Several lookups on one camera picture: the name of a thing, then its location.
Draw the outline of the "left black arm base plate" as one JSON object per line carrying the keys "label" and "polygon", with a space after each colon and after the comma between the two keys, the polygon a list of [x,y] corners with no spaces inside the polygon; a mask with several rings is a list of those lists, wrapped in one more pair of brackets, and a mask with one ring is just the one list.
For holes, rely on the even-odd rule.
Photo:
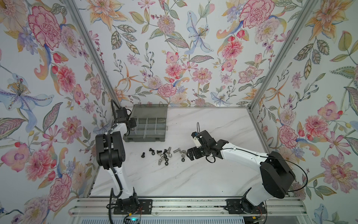
{"label": "left black arm base plate", "polygon": [[142,214],[150,215],[152,213],[153,200],[151,199],[118,199],[113,209],[114,215]]}

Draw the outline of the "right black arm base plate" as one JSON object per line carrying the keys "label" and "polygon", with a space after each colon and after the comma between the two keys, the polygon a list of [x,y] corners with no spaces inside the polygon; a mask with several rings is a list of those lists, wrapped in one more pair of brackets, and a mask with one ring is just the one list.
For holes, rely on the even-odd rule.
{"label": "right black arm base plate", "polygon": [[257,206],[252,205],[246,199],[226,199],[225,210],[229,214],[266,214],[267,209],[264,202],[260,203]]}

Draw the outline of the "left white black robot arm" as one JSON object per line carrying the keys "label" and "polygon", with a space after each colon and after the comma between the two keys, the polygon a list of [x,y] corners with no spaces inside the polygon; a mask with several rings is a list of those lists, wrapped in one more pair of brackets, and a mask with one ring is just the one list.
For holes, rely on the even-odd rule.
{"label": "left white black robot arm", "polygon": [[106,133],[95,138],[97,163],[108,171],[115,184],[114,198],[127,199],[134,195],[134,187],[128,181],[124,162],[126,160],[124,138],[136,127],[136,121],[130,117],[131,111],[124,107],[113,109],[114,124]]}

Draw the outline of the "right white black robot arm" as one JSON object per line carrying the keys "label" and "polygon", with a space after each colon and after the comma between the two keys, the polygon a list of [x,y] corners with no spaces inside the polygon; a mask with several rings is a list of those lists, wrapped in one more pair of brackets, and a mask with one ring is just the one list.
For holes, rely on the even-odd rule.
{"label": "right white black robot arm", "polygon": [[258,153],[236,146],[226,140],[216,141],[206,130],[193,132],[191,137],[195,147],[187,150],[190,160],[213,157],[234,161],[244,165],[261,176],[261,181],[250,187],[241,198],[243,204],[258,206],[270,198],[283,199],[288,193],[296,176],[289,161],[278,152]]}

